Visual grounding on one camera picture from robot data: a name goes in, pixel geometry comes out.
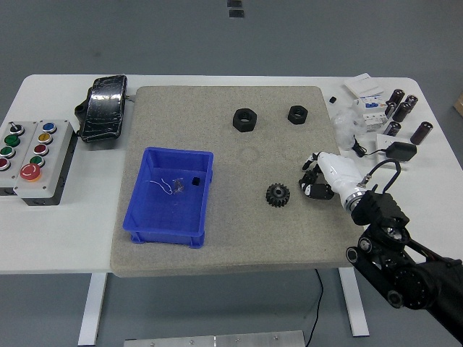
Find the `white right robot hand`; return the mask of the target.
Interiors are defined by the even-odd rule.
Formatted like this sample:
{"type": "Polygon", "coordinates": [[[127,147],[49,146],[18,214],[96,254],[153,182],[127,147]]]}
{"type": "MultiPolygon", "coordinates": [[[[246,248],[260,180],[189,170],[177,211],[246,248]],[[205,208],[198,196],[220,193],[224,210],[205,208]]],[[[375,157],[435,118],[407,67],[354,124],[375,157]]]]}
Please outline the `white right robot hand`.
{"type": "Polygon", "coordinates": [[[360,186],[362,177],[354,161],[333,153],[313,153],[302,167],[299,180],[303,193],[312,199],[330,200],[339,195],[345,210],[351,210],[365,194],[360,186]]]}

